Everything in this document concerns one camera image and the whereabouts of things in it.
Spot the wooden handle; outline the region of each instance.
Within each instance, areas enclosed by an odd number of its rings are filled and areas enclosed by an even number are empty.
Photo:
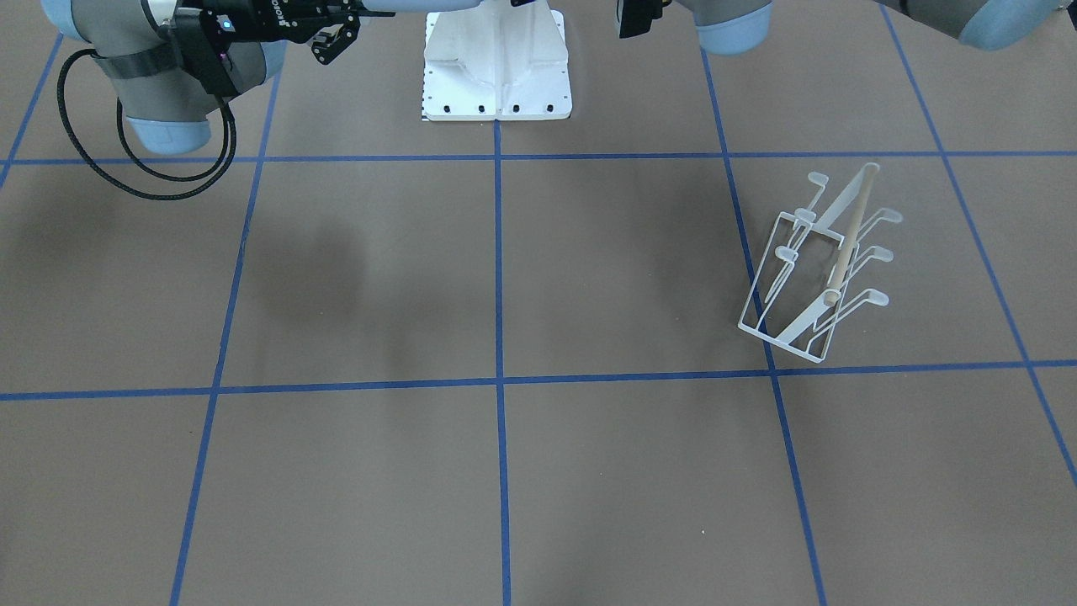
[[[849,270],[849,263],[853,258],[853,249],[856,248],[856,235],[861,230],[861,223],[864,222],[864,211],[868,207],[868,196],[871,195],[871,185],[875,183],[875,175],[879,173],[879,165],[867,164],[864,167],[864,180],[861,181],[861,191],[856,194],[853,202],[853,216],[849,220],[849,227],[845,229],[845,237],[841,240],[841,248],[838,249],[838,262],[834,265],[834,272],[830,274],[830,282],[827,288],[841,290],[842,282],[845,281],[845,272]],[[824,300],[828,308],[838,305],[839,294],[837,292],[826,293]]]

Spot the floor tile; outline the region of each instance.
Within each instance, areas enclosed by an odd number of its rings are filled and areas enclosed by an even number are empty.
[[[505,153],[715,152],[714,111],[691,14],[665,10],[619,40],[610,2],[555,3],[565,18],[572,117],[505,126]]]
[[[717,159],[504,165],[508,375],[766,368]]]
[[[1077,358],[1077,156],[952,163],[1029,355]]]
[[[0,154],[6,159],[56,41],[56,28],[40,10],[28,10],[13,2],[0,4],[0,23],[17,25],[5,28],[3,40],[0,40],[0,57],[9,64],[18,62],[4,69],[3,86],[0,87]],[[42,98],[52,96],[43,90]]]
[[[490,161],[265,167],[225,383],[494,375]]]
[[[711,68],[731,151],[936,149],[875,3],[775,2],[767,41]]]
[[[79,157],[79,152],[72,146],[59,111],[56,109],[56,80],[60,66],[75,51],[88,47],[83,42],[65,39],[59,55],[45,82],[41,101],[34,108],[33,117],[27,128],[26,139],[18,149],[18,158],[57,158]],[[266,118],[266,104],[269,99],[269,85],[258,86],[232,101],[230,107],[236,115],[236,136],[238,140],[237,155],[257,155],[262,142],[262,129]],[[124,151],[116,136],[116,94],[109,79],[88,57],[80,59],[70,71],[67,84],[67,108],[71,125],[83,146],[94,158],[123,157]],[[221,125],[220,112],[214,111],[208,117],[213,137],[199,150],[183,154],[215,158],[221,152],[221,136],[224,128]],[[128,141],[131,149],[140,157],[160,157],[145,151],[134,130],[127,127]],[[202,168],[208,168],[207,161]]]
[[[816,206],[822,213],[864,161],[735,159],[733,174],[753,263],[758,265],[778,213],[811,202],[816,187],[807,179],[810,171],[821,171],[831,179]],[[890,306],[868,306],[845,320],[835,333],[824,364],[843,367],[1020,361],[991,280],[982,263],[977,263],[976,244],[942,161],[929,157],[882,158],[880,164],[869,212],[885,206],[901,212],[905,220],[896,225],[880,223],[868,236],[866,243],[889,248],[894,260],[866,265],[851,282],[850,295],[876,287],[890,296]],[[840,216],[836,228],[844,230],[848,221],[848,215]],[[812,268],[803,266],[802,270]],[[814,294],[822,291],[827,270],[827,266],[817,267],[814,283],[819,290]],[[793,283],[791,280],[784,295],[803,296],[806,302],[813,296],[803,288],[798,291]],[[781,328],[772,327],[770,332],[777,335]],[[814,366],[777,349],[774,356],[779,367]]]
[[[1077,36],[1064,12],[991,53],[900,15],[894,26],[946,149],[1077,147]]]
[[[167,604],[206,398],[0,403],[0,604]]]
[[[829,603],[1077,600],[1077,491],[1024,370],[782,390]]]
[[[1077,456],[1077,368],[1038,369],[1036,376],[1073,459]]]
[[[770,381],[510,386],[513,604],[814,604]]]
[[[109,167],[157,186],[131,168]],[[0,392],[209,385],[251,178],[236,165],[198,198],[159,202],[86,166],[12,168],[0,191]]]
[[[422,121],[424,16],[374,19],[332,65],[293,46],[281,74],[275,155],[489,154],[489,123]]]
[[[501,604],[492,389],[222,398],[187,606]]]

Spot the black strap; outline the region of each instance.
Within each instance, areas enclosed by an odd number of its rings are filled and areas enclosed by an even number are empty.
[[[95,53],[93,57],[104,74],[113,80],[144,77],[179,67],[172,45],[167,43],[131,55],[102,57]]]

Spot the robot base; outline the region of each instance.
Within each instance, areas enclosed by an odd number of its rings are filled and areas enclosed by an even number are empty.
[[[422,116],[563,119],[572,113],[564,17],[546,0],[426,16]]]

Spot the black cable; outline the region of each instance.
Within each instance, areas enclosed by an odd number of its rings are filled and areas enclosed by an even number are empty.
[[[223,112],[221,113],[221,127],[222,131],[224,132],[224,141],[221,143],[221,153],[220,155],[216,156],[216,161],[213,163],[213,166],[210,166],[209,168],[207,168],[202,172],[199,172],[198,174],[191,174],[190,177],[180,177],[177,174],[167,174],[165,172],[158,172],[153,168],[150,168],[149,166],[143,164],[142,160],[137,155],[135,155],[135,152],[131,151],[131,146],[127,142],[127,133],[124,131],[124,103],[120,99],[116,99],[116,133],[120,136],[120,144],[123,145],[124,153],[126,153],[127,157],[129,157],[130,160],[135,163],[135,166],[141,168],[143,172],[146,172],[148,174],[153,174],[154,177],[165,181],[172,181],[176,183],[190,183],[192,181],[201,181],[202,179],[212,174],[218,168],[220,168],[221,165],[224,164],[224,158],[228,153],[228,139],[229,139],[228,122],[225,119]]]
[[[82,51],[76,51],[70,57],[68,57],[66,61],[64,61],[64,66],[60,67],[60,72],[59,72],[59,75],[58,75],[58,79],[57,79],[57,83],[56,83],[56,107],[57,107],[57,109],[59,110],[59,113],[60,113],[60,122],[64,124],[64,131],[67,132],[68,138],[71,139],[71,144],[74,145],[75,151],[79,152],[79,155],[82,157],[82,159],[92,169],[94,169],[94,171],[97,172],[98,175],[100,175],[102,179],[104,179],[106,181],[108,181],[112,185],[114,185],[114,186],[116,186],[116,187],[118,187],[118,188],[121,188],[121,189],[123,189],[123,191],[125,191],[125,192],[127,192],[127,193],[129,193],[131,195],[141,197],[141,198],[144,198],[144,199],[154,199],[154,200],[162,200],[162,201],[171,201],[171,200],[178,200],[178,199],[186,199],[188,197],[196,196],[196,195],[202,193],[204,191],[208,189],[210,186],[212,186],[214,183],[216,183],[218,180],[221,179],[221,177],[224,175],[224,173],[232,166],[232,160],[236,157],[236,150],[237,150],[238,145],[237,145],[237,141],[236,141],[236,116],[233,115],[232,110],[228,108],[228,103],[225,102],[224,99],[222,99],[221,97],[218,97],[216,101],[218,101],[218,104],[221,108],[221,117],[224,119],[225,124],[227,124],[227,126],[228,126],[228,128],[226,130],[226,135],[225,135],[225,143],[224,143],[225,146],[227,147],[227,154],[225,155],[224,161],[222,163],[221,167],[216,170],[216,172],[214,172],[209,178],[208,181],[204,182],[202,184],[198,185],[197,187],[195,187],[193,189],[190,189],[190,191],[186,191],[186,192],[183,192],[183,193],[179,193],[179,194],[151,194],[151,193],[142,192],[142,191],[139,191],[139,189],[136,189],[136,188],[131,187],[130,185],[128,185],[128,184],[120,181],[118,179],[116,179],[112,174],[109,174],[108,172],[104,171],[104,169],[102,169],[100,166],[98,166],[97,161],[95,161],[94,158],[90,157],[89,154],[86,152],[86,149],[82,146],[82,143],[79,141],[79,137],[75,136],[75,133],[74,133],[74,129],[71,128],[71,119],[68,117],[67,102],[65,100],[65,97],[66,97],[65,87],[67,85],[68,72],[71,71],[71,66],[73,66],[74,62],[78,61],[79,59],[81,59],[82,57],[85,57],[85,56],[88,56],[88,55],[92,55],[92,54],[94,54],[94,50],[93,48],[84,48]]]

